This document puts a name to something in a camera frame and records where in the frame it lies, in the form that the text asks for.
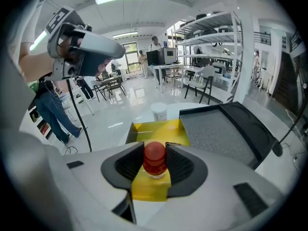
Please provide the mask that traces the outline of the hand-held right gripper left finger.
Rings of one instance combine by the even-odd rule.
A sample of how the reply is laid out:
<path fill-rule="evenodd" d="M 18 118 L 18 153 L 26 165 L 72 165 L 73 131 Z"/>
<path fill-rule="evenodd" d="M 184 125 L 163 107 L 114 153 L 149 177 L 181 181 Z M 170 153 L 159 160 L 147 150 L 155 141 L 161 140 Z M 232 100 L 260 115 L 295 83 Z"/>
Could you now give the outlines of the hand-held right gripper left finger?
<path fill-rule="evenodd" d="M 143 163 L 142 142 L 67 155 L 64 191 L 86 231 L 142 231 L 136 225 L 131 184 Z"/>

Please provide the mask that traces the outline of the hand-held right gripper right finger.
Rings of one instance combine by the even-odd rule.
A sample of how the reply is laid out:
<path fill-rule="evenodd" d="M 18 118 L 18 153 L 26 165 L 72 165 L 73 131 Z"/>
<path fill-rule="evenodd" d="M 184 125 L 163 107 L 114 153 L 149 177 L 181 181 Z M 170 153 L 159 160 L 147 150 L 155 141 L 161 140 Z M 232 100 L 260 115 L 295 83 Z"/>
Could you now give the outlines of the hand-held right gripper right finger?
<path fill-rule="evenodd" d="M 201 149 L 166 145 L 171 187 L 155 231 L 257 231 L 282 193 L 247 165 Z"/>

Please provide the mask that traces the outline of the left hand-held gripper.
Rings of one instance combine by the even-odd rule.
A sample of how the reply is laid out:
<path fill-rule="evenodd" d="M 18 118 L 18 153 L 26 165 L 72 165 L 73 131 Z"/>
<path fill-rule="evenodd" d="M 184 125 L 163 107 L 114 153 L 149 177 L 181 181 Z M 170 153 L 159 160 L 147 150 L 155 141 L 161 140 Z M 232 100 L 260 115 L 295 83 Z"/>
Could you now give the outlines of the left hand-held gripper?
<path fill-rule="evenodd" d="M 45 76 L 45 80 L 60 81 L 76 76 L 95 77 L 100 75 L 109 58 L 120 59 L 126 49 L 109 38 L 92 33 L 92 27 L 83 22 L 78 13 L 70 7 L 62 7 L 47 23 L 45 31 L 49 33 L 47 51 L 54 59 L 52 72 Z M 58 54 L 57 47 L 66 38 L 78 36 L 82 39 L 76 47 L 74 58 L 64 58 Z"/>

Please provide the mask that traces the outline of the person's left hand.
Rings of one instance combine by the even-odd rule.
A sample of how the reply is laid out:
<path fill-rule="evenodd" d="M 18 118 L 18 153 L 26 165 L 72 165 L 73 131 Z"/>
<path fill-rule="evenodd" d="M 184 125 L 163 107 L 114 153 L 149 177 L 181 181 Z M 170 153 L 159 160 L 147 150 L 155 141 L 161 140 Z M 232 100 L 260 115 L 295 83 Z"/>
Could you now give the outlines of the person's left hand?
<path fill-rule="evenodd" d="M 78 36 L 66 38 L 62 43 L 58 45 L 58 54 L 64 58 L 74 58 L 76 54 L 76 47 L 79 47 L 82 41 L 83 38 Z"/>

